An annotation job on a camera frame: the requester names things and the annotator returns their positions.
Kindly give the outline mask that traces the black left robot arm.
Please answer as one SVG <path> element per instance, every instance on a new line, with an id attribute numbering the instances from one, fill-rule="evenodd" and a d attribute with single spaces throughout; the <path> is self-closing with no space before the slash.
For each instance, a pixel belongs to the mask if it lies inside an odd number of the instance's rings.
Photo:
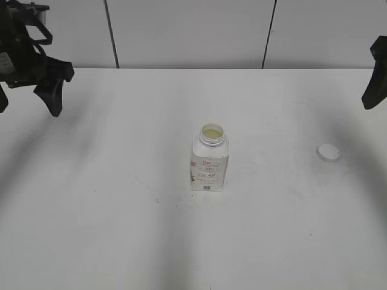
<path id="1" fill-rule="evenodd" d="M 74 77 L 73 65 L 47 56 L 42 48 L 53 35 L 45 26 L 47 5 L 1 1 L 1 82 L 10 89 L 34 86 L 50 114 L 62 112 L 63 83 Z"/>

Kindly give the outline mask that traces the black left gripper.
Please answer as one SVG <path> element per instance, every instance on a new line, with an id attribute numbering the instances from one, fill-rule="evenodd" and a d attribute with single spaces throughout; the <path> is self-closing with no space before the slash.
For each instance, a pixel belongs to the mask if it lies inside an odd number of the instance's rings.
<path id="1" fill-rule="evenodd" d="M 74 77 L 70 62 L 54 59 L 31 41 L 22 22 L 1 24 L 1 81 L 9 87 L 36 85 L 34 93 L 45 103 L 53 117 L 63 109 L 63 82 Z M 0 86 L 0 113 L 7 108 L 7 96 Z"/>

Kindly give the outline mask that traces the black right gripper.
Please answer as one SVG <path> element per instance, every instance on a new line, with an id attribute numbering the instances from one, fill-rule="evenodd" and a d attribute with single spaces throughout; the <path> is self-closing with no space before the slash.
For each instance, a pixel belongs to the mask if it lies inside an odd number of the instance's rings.
<path id="1" fill-rule="evenodd" d="M 376 60 L 374 69 L 362 96 L 363 107 L 371 110 L 386 99 L 386 56 L 387 36 L 379 36 L 370 47 L 370 52 Z"/>

